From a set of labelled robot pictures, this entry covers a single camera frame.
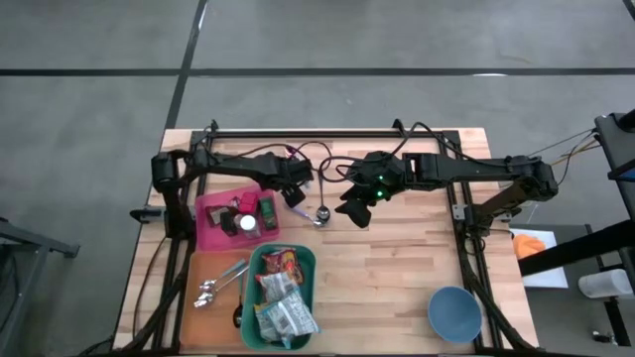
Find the pink container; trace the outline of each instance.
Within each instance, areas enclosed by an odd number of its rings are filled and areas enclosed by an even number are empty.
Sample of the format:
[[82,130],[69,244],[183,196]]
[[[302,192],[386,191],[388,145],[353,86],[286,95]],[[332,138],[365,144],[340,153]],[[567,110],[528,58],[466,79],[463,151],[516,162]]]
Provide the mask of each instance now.
[[196,209],[196,247],[199,251],[238,249],[278,239],[280,228],[269,231],[265,230],[262,219],[260,219],[259,216],[256,218],[258,218],[261,236],[256,239],[247,238],[240,229],[238,230],[238,234],[229,237],[220,229],[220,225],[215,227],[209,226],[205,212],[206,207],[227,205],[233,197],[240,198],[245,192],[257,193],[259,199],[261,197],[271,197],[275,199],[272,190],[262,191],[257,184],[220,193],[205,194],[196,199],[196,203],[194,204],[194,208]]

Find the teal bin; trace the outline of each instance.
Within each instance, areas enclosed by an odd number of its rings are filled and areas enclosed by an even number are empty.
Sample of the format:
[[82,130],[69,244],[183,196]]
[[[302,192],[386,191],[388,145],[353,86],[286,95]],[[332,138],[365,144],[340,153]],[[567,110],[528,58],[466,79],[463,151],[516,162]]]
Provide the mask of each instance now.
[[[263,254],[270,254],[281,249],[294,248],[300,262],[300,267],[305,275],[305,281],[300,285],[300,293],[311,313],[314,311],[314,286],[316,281],[316,256],[311,249],[293,244],[263,244],[256,248],[249,259],[249,274],[247,276],[247,291],[245,293],[244,308],[242,311],[242,323],[240,336],[247,347],[259,351],[289,351],[282,342],[270,343],[260,337],[260,327],[256,319],[254,304],[264,302],[265,297],[256,281],[257,274],[265,274],[265,261]],[[303,335],[293,339],[291,350],[299,350],[309,343],[311,336]]]

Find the concrete floor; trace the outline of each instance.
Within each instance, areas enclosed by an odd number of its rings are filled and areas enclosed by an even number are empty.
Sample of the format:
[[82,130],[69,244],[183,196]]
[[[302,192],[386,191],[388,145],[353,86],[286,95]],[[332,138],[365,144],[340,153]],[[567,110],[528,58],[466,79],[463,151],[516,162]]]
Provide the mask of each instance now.
[[[179,67],[196,4],[4,1],[0,68]],[[635,66],[635,21],[620,0],[212,0],[205,14],[194,67]],[[25,356],[71,355],[112,333],[139,229],[128,211],[145,201],[176,80],[0,77],[0,215],[82,245],[74,261],[49,260]],[[504,156],[630,110],[634,92],[633,77],[619,75],[191,78],[177,127],[387,127],[399,117],[485,127]],[[516,221],[599,229],[624,219],[607,171],[600,151],[580,155],[561,193]],[[558,335],[542,310],[532,304],[539,336]],[[587,339],[541,343],[589,353]]]

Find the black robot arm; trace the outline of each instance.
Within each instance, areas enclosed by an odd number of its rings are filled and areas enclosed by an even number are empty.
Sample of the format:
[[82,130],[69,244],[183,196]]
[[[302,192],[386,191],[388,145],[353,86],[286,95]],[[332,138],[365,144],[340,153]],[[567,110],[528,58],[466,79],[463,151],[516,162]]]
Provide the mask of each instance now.
[[[179,159],[186,163],[181,176]],[[166,234],[173,239],[192,237],[194,223],[180,190],[203,174],[221,174],[251,178],[262,189],[279,191],[291,207],[305,199],[299,185],[313,179],[311,162],[287,159],[269,152],[254,158],[211,153],[199,148],[194,153],[174,150],[152,158],[152,185],[166,203]]]
[[464,208],[465,225],[482,235],[488,234],[494,217],[502,213],[513,216],[523,202],[545,201],[558,193],[551,167],[524,156],[469,161],[438,154],[403,154],[399,160],[390,153],[373,152],[353,162],[347,176],[355,185],[340,197],[345,203],[335,211],[347,214],[362,228],[370,222],[368,206],[406,189],[430,191],[454,182],[513,181],[484,203]]

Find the wooden table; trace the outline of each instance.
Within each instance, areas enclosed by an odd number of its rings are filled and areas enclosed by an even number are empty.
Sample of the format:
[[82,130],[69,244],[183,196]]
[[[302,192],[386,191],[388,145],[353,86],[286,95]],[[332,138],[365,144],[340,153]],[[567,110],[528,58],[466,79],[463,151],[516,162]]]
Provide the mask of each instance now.
[[[451,129],[460,135],[463,150],[476,158],[489,158],[485,131],[481,128]],[[162,151],[187,150],[191,130],[168,130]],[[363,157],[369,151],[392,151],[401,139],[327,139],[323,140],[334,155]],[[297,145],[303,139],[216,139],[213,150],[237,154],[272,142]],[[272,151],[282,155],[282,150]],[[307,145],[303,151],[319,163],[326,151],[318,145]],[[434,139],[412,139],[405,152],[438,153]],[[326,174],[335,178],[336,173]],[[252,184],[248,178],[218,175],[207,177],[207,191],[217,192]],[[348,217],[334,213],[339,195],[349,182],[326,183],[324,201],[332,211],[328,227],[315,230],[309,222],[282,206],[277,199],[281,234],[280,242],[293,242],[310,247],[317,257],[317,276],[314,314],[322,328],[315,334],[304,353],[442,353],[471,352],[472,344],[452,344],[435,335],[427,319],[427,306],[432,293],[443,286],[462,286],[452,223],[448,213],[446,192],[407,191],[390,202],[380,202],[371,208],[372,220],[366,229],[356,227]],[[194,197],[195,184],[190,197]],[[481,202],[498,192],[498,184],[473,183],[474,202]],[[162,205],[154,190],[149,204]],[[315,212],[319,206],[318,185],[312,184],[307,199],[300,207]],[[506,225],[495,223],[499,228]],[[114,347],[121,347],[131,339],[132,316],[140,285],[150,258],[163,238],[163,224],[144,225],[137,246],[130,281],[117,326]],[[486,238],[485,257],[494,298],[512,325],[530,343],[538,340],[512,242],[505,232],[494,232]],[[161,294],[163,273],[168,256],[168,244],[151,275],[142,298],[139,325],[157,305]],[[171,308],[164,343],[172,336],[175,306]],[[483,319],[485,345],[491,345]],[[208,346],[204,353],[246,352],[229,350],[223,346]]]

